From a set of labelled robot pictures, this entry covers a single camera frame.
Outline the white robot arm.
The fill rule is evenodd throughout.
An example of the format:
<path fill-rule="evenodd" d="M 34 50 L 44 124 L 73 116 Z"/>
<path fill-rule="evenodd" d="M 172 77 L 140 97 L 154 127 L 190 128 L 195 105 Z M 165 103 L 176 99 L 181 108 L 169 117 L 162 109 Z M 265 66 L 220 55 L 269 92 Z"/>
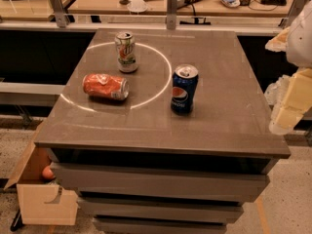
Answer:
<path fill-rule="evenodd" d="M 312 1 L 289 27 L 267 42 L 265 49 L 285 52 L 287 61 L 298 67 L 291 77 L 282 76 L 275 83 L 277 93 L 269 130 L 286 135 L 312 107 Z"/>

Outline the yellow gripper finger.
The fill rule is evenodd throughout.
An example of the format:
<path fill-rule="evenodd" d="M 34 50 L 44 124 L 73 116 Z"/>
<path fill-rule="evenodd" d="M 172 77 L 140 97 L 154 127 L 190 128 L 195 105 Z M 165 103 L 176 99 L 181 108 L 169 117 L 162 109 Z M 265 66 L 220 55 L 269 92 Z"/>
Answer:
<path fill-rule="evenodd" d="M 265 49 L 271 52 L 284 52 L 287 47 L 289 31 L 290 29 L 288 27 L 283 29 L 278 35 L 266 43 Z"/>
<path fill-rule="evenodd" d="M 299 68 L 281 81 L 271 114 L 270 132 L 279 136 L 290 133 L 311 107 L 312 69 Z"/>

